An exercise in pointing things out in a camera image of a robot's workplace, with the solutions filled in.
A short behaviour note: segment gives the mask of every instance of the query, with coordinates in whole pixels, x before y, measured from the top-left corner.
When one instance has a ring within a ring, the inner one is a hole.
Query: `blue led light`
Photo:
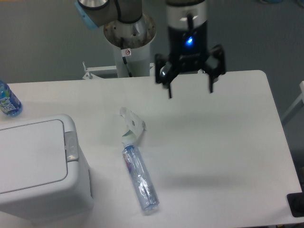
[[[192,44],[193,44],[193,38],[192,38],[192,37],[189,37],[189,39],[186,41],[186,45],[187,45],[188,47],[190,47],[190,46],[192,46]]]

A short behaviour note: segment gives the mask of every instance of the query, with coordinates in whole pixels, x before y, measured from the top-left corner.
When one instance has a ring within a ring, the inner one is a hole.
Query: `gray floor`
[[[0,77],[8,83],[75,80],[88,67],[114,65],[102,29],[89,31],[75,0],[0,2]],[[156,21],[155,53],[168,53],[164,0],[144,0]],[[209,0],[209,46],[221,43],[228,71],[263,70],[280,115],[304,80],[304,8],[295,0]],[[304,166],[304,111],[285,128],[297,166]]]

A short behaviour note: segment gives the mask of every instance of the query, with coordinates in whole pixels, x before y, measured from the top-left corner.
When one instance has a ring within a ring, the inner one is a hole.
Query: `table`
[[[92,211],[36,227],[237,228],[303,222],[286,195],[301,188],[266,75],[178,76],[171,100],[153,77],[11,84],[24,104],[0,124],[65,113],[92,174]],[[125,106],[147,124],[140,151],[160,199],[141,212],[122,159]],[[32,227],[0,213],[0,227]]]

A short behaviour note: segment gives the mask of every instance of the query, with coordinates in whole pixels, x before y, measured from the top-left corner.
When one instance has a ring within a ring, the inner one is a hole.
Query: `blue water bottle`
[[[126,145],[123,150],[123,158],[143,211],[151,211],[160,202],[138,148],[132,144]]]
[[[10,87],[0,80],[0,110],[8,116],[14,117],[22,112],[22,104],[10,90]]]

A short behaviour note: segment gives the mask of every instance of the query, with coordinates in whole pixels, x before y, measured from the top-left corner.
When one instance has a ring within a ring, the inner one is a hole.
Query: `bottle label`
[[[20,109],[20,101],[13,94],[6,94],[6,97],[0,99],[0,110],[5,114],[14,114]]]
[[[131,173],[131,171],[132,171],[132,159],[131,159],[130,155],[126,152],[123,152],[123,159],[125,161],[125,164],[127,165],[129,173]]]

